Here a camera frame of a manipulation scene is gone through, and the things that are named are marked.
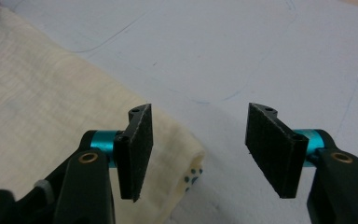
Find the white table surface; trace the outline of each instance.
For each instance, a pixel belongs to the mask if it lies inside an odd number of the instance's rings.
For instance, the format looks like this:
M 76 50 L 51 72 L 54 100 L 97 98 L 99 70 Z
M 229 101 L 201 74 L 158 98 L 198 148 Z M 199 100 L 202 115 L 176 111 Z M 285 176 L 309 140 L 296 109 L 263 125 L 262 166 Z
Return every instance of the white table surface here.
M 314 168 L 281 200 L 244 144 L 250 102 L 358 156 L 358 6 L 338 0 L 3 0 L 207 148 L 173 223 L 310 223 Z

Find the beige fabric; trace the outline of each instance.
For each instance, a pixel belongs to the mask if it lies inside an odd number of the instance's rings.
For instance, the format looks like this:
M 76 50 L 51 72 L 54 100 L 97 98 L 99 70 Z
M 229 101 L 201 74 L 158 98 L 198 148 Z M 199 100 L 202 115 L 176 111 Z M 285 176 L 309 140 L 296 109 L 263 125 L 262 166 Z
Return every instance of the beige fabric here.
M 0 8 L 0 189 L 19 199 L 77 149 L 84 132 L 123 130 L 127 112 L 145 103 Z M 111 170 L 117 223 L 162 222 L 191 185 L 185 176 L 195 170 L 198 175 L 201 167 L 202 145 L 155 106 L 152 110 L 155 146 L 137 203 L 119 198 Z

